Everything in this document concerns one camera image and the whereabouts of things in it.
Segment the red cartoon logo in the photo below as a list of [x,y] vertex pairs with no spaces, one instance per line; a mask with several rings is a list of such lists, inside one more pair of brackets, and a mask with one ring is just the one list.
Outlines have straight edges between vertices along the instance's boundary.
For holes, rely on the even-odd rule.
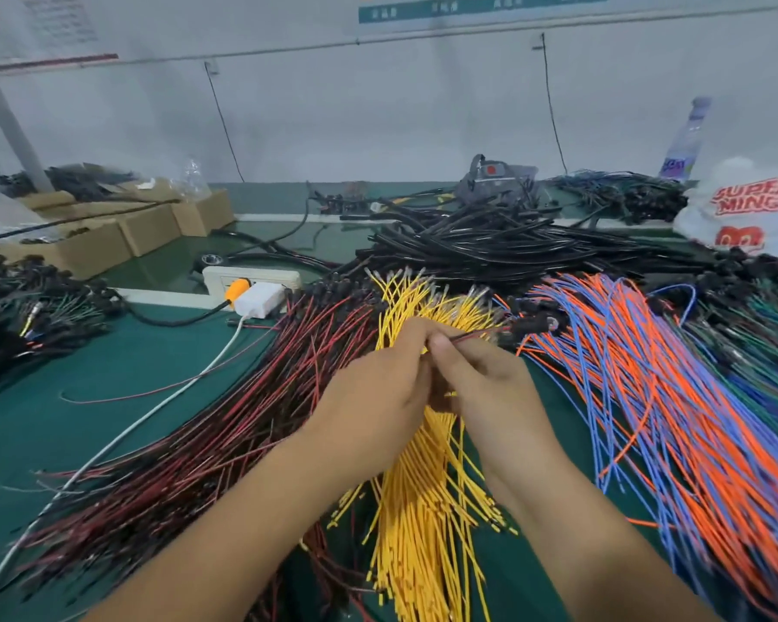
[[763,248],[761,227],[721,227],[714,238],[715,246],[739,246],[745,251]]
[[717,206],[716,216],[778,211],[778,179],[722,187],[715,192],[712,203]]

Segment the power strip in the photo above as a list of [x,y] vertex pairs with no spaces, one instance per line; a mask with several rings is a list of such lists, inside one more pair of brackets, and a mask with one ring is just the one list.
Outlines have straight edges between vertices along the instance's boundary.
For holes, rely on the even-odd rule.
[[225,291],[237,279],[247,279],[251,283],[267,281],[282,283],[291,290],[300,289],[303,281],[296,270],[247,269],[242,266],[206,266],[201,271],[205,278],[207,293],[220,302],[225,300]]

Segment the teal banner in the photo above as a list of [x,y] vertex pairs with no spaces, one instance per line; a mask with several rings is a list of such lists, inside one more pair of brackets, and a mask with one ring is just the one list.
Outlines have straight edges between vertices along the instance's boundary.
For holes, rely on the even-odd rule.
[[421,0],[361,6],[361,24],[380,24],[387,21],[410,19],[437,19],[462,15],[525,10],[545,6],[570,6],[608,0]]

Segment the metal pole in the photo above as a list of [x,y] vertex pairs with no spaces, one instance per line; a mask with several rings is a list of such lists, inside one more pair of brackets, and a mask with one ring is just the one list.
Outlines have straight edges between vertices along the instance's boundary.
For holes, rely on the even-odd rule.
[[0,89],[0,128],[11,146],[11,150],[17,155],[21,166],[23,166],[26,174],[29,175],[35,188],[39,192],[54,191],[49,177],[46,177],[46,173],[43,170],[41,160],[37,158],[37,153],[35,153],[35,149],[23,133],[23,129],[20,123],[17,122],[15,114],[11,112],[11,107],[9,107],[2,89]]

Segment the white power adapter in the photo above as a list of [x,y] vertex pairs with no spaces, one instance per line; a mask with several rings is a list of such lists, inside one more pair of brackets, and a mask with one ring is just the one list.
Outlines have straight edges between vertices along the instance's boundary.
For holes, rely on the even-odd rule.
[[258,281],[234,300],[233,308],[243,318],[265,318],[284,301],[284,285]]

